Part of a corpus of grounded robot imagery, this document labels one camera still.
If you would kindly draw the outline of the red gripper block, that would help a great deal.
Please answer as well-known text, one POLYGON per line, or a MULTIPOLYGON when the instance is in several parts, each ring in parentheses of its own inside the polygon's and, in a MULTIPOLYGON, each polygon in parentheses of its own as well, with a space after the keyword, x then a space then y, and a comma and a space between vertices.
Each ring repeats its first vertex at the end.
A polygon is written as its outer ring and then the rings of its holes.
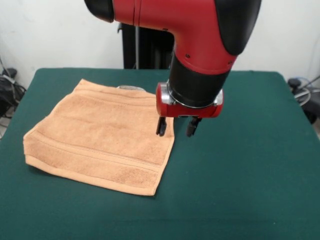
POLYGON ((216 118, 224 105, 224 92, 221 90, 214 102, 204 108, 191 108, 175 100, 169 93, 168 84, 160 82, 156 88, 156 109, 160 116, 156 128, 156 135, 163 137, 166 133, 166 118, 193 117, 189 122, 186 135, 192 137, 202 121, 202 118, 216 118))

